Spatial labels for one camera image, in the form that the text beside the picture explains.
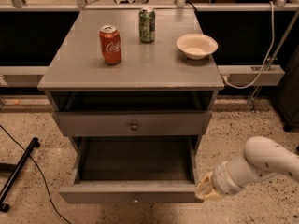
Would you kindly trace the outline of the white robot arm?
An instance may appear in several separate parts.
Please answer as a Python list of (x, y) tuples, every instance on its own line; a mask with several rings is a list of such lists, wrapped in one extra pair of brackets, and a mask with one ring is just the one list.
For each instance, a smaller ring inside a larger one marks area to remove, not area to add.
[(278, 175), (299, 182), (299, 156), (269, 138), (251, 137), (241, 155), (216, 165), (200, 181), (195, 197), (218, 200), (234, 196), (251, 183), (264, 182)]

